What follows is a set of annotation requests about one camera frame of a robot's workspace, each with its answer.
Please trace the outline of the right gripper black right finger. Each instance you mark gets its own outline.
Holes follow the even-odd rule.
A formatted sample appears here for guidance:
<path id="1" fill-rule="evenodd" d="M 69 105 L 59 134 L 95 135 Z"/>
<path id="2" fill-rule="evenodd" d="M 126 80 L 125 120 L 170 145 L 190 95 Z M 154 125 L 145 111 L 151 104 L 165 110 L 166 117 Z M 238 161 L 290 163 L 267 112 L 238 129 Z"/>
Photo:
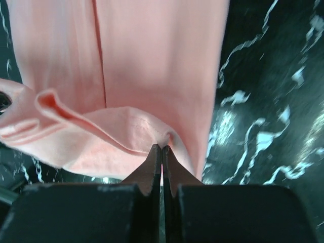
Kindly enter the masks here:
<path id="1" fill-rule="evenodd" d="M 204 185 L 161 151 L 167 242 L 317 242 L 289 189 L 273 185 Z"/>

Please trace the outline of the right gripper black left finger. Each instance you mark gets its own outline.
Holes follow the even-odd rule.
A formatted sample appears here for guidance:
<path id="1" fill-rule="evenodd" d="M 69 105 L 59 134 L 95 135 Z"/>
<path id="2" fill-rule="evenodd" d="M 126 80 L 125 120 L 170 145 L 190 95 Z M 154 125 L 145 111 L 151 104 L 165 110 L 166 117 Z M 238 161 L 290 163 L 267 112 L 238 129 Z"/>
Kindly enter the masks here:
<path id="1" fill-rule="evenodd" d="M 161 148 L 117 184 L 27 186 L 13 202 L 1 242 L 158 242 Z"/>

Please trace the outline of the pink t-shirt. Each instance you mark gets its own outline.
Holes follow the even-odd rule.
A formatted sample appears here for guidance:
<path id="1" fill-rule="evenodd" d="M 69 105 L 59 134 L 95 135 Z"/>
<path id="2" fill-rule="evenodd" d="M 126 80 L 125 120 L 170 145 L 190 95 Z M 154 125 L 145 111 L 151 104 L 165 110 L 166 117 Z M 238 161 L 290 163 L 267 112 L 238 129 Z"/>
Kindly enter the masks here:
<path id="1" fill-rule="evenodd" d="M 153 144 L 202 177 L 229 1 L 7 1 L 22 83 L 1 142 L 123 179 Z"/>

